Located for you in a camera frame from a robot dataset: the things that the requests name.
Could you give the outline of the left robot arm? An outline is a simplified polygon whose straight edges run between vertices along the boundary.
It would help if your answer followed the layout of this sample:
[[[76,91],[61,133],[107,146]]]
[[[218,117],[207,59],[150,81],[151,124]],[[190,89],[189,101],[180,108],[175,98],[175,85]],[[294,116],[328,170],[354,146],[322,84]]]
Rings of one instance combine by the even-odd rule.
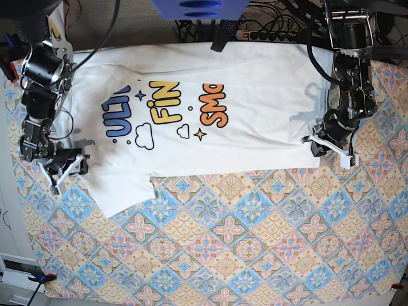
[[[320,17],[326,21],[330,44],[335,51],[333,76],[320,66],[312,50],[312,29]],[[354,157],[353,136],[360,122],[377,111],[365,59],[372,45],[368,13],[363,8],[323,1],[322,7],[310,18],[307,28],[308,57],[317,72],[329,83],[337,85],[340,92],[338,107],[328,110],[314,126],[312,134],[302,138],[302,142],[310,143],[313,156],[321,157],[330,150],[341,152],[348,145],[347,156],[350,159]]]

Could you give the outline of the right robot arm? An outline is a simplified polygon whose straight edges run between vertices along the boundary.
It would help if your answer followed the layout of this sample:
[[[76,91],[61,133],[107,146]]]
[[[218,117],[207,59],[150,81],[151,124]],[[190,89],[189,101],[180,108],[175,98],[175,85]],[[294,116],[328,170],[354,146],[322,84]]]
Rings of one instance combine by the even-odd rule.
[[[22,157],[43,167],[45,175],[84,175],[87,156],[80,149],[65,149],[51,128],[62,111],[71,87],[73,49],[65,34],[62,1],[35,1],[26,6],[27,15],[15,21],[19,38],[30,51],[22,63],[22,104],[26,118],[19,141]]]

